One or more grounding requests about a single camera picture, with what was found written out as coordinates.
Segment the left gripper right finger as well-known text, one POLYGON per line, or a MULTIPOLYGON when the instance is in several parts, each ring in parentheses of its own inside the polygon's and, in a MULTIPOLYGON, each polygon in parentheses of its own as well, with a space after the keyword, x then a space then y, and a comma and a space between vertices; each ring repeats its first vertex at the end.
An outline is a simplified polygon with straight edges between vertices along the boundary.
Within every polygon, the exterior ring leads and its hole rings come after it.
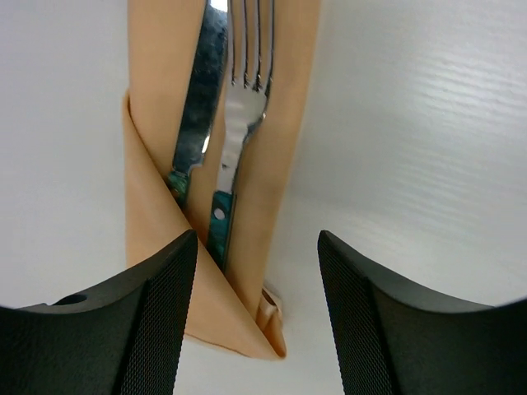
POLYGON ((524 300, 492 307, 446 295, 327 230, 318 257, 345 393, 525 393, 524 300))

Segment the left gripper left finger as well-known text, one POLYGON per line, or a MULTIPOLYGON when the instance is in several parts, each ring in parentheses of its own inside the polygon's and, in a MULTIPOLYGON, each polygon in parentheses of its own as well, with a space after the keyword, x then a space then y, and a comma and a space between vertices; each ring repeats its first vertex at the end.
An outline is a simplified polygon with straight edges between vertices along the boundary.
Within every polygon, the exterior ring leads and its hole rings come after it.
POLYGON ((54 304, 2 308, 2 393, 172 393, 197 252, 189 230, 54 304))

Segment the knife with green handle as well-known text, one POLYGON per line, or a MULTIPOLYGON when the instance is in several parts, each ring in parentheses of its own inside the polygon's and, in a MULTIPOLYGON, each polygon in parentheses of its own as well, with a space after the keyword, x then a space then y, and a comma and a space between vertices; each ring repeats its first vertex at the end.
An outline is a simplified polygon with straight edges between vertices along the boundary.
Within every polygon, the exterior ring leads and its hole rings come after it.
POLYGON ((168 185, 186 206, 191 172, 203 164, 226 63, 227 1, 206 1, 168 185))

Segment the orange cloth napkin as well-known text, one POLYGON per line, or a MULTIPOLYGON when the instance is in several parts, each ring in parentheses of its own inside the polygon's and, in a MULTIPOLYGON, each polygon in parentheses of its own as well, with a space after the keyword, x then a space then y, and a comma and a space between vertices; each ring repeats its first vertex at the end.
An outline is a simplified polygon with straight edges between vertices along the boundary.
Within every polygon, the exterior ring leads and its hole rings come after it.
MULTIPOLYGON (((276 2, 270 101, 242 156, 226 270, 204 247, 198 249, 186 335, 255 359, 281 360, 287 354, 281 305, 264 278, 301 130, 319 10, 317 1, 276 2)), ((221 124, 213 130, 203 165, 193 173, 185 208, 168 188, 203 12, 201 1, 128 3, 123 134, 126 258, 131 266, 186 230, 196 230, 200 240, 207 236, 224 137, 221 124)))

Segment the fork with green handle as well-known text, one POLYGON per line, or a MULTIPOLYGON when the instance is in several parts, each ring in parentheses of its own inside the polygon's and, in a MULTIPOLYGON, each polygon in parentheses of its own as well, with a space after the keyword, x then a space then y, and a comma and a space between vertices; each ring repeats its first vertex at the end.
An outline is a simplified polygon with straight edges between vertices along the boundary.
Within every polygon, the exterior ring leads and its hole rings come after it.
POLYGON ((207 250, 221 271, 227 266, 241 157, 266 118, 273 81, 274 26, 274 1, 228 2, 225 137, 207 241, 207 250))

